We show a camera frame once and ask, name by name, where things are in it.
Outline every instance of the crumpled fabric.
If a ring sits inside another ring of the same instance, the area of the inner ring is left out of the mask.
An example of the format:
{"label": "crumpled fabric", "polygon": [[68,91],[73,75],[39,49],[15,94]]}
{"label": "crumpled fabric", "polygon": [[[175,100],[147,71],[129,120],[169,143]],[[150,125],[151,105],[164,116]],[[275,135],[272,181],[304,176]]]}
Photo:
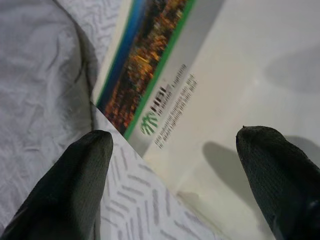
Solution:
{"label": "crumpled fabric", "polygon": [[66,147],[92,129],[73,22],[52,0],[0,1],[0,235]]}

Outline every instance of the gray zigzag pattern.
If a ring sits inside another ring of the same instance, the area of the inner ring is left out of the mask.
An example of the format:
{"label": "gray zigzag pattern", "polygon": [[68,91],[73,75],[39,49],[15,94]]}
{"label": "gray zigzag pattern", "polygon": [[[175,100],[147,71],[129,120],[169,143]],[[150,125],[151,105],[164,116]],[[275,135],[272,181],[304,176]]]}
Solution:
{"label": "gray zigzag pattern", "polygon": [[[121,0],[58,0],[81,28],[93,84],[112,40]],[[101,201],[101,240],[219,240],[179,203],[115,128],[114,153]]]}

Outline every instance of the blue stripe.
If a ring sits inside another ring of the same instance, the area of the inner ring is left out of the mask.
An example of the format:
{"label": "blue stripe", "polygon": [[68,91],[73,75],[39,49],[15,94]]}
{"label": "blue stripe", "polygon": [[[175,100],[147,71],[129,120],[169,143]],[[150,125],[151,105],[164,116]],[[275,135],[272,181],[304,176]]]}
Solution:
{"label": "blue stripe", "polygon": [[143,23],[147,0],[134,0],[131,9],[131,18],[128,19],[125,32],[121,43],[119,45],[117,55],[112,63],[112,69],[110,70],[107,79],[106,86],[104,87],[102,96],[97,104],[98,109],[104,113],[106,104],[112,96],[113,90],[117,84],[118,79],[121,76],[123,66],[129,56],[131,47],[134,43],[135,36],[139,32],[141,24]]}

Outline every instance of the green logo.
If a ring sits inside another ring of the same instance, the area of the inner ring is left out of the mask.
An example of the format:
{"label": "green logo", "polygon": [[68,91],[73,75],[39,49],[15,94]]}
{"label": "green logo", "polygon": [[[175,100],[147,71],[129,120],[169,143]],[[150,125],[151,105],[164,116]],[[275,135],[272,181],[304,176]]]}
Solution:
{"label": "green logo", "polygon": [[158,127],[157,125],[158,119],[156,114],[152,111],[147,112],[147,114],[142,118],[141,123],[141,131],[144,135],[150,136],[155,133],[155,129]]}

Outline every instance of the booklet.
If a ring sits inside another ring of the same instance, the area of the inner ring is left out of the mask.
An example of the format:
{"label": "booklet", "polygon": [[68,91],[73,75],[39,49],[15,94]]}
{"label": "booklet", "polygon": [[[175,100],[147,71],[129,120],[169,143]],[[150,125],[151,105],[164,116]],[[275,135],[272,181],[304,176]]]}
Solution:
{"label": "booklet", "polygon": [[236,152],[242,126],[319,142],[307,110],[319,58],[304,55],[319,52],[319,18],[306,2],[122,0],[92,101],[226,239],[274,239]]}

